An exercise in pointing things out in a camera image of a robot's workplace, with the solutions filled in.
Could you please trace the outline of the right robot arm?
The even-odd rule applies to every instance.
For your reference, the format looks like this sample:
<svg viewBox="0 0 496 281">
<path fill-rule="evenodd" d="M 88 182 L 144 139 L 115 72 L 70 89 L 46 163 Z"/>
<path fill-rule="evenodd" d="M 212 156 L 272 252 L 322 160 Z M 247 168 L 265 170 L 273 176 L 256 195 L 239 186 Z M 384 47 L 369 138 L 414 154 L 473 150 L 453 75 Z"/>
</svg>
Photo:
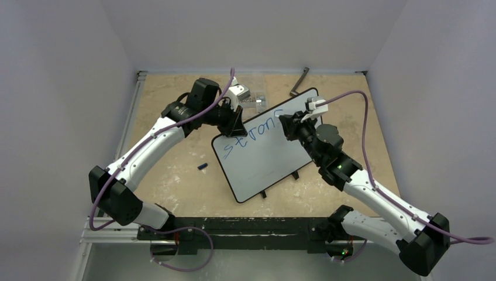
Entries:
<svg viewBox="0 0 496 281">
<path fill-rule="evenodd" d="M 341 207 L 331 216 L 328 230 L 335 238 L 362 237 L 397 254 L 420 276 L 428 276 L 450 247 L 449 220 L 431 215 L 402 200 L 370 176 L 370 172 L 342 149 L 344 140 L 336 126 L 316 126 L 301 111 L 278 116 L 288 141 L 297 141 L 330 186 L 360 200 L 379 218 L 369 218 Z"/>
</svg>

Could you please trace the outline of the white whiteboard black frame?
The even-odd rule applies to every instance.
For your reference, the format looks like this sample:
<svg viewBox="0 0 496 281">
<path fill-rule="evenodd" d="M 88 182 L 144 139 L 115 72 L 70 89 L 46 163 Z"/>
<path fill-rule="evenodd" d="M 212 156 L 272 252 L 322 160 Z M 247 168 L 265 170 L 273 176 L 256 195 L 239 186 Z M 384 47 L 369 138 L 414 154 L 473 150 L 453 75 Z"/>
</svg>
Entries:
<svg viewBox="0 0 496 281">
<path fill-rule="evenodd" d="M 244 203 L 311 163 L 297 141 L 286 140 L 278 117 L 304 111 L 307 99 L 318 95 L 309 88 L 248 119 L 245 137 L 213 138 L 212 149 L 236 202 Z"/>
</svg>

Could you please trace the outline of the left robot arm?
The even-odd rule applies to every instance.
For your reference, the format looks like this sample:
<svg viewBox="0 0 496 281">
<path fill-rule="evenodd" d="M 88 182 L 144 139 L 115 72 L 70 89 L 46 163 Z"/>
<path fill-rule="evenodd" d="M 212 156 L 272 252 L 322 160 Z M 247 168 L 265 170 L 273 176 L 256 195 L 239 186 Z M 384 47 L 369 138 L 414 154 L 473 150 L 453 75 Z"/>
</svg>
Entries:
<svg viewBox="0 0 496 281">
<path fill-rule="evenodd" d="M 98 229 L 93 222 L 96 211 L 101 210 L 122 226 L 134 222 L 151 227 L 159 239 L 171 237 L 172 213 L 158 204 L 143 202 L 135 190 L 171 148 L 204 124 L 217 127 L 228 138 L 247 136 L 240 102 L 249 96 L 249 88 L 234 77 L 225 88 L 207 78 L 195 80 L 191 90 L 168 104 L 152 128 L 128 152 L 107 167 L 95 166 L 89 172 L 93 203 L 90 228 Z"/>
</svg>

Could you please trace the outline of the blue marker cap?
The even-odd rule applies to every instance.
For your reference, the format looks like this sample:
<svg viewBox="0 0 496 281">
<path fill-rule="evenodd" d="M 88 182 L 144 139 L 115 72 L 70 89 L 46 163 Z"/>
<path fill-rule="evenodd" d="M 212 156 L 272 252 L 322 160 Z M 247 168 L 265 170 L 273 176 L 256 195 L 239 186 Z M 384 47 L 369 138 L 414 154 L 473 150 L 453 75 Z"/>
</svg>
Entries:
<svg viewBox="0 0 496 281">
<path fill-rule="evenodd" d="M 199 166 L 197 167 L 197 169 L 198 169 L 198 170 L 202 170 L 202 169 L 206 168 L 207 166 L 208 166 L 208 164 L 207 164 L 207 163 L 203 163 L 203 164 L 199 165 Z"/>
</svg>

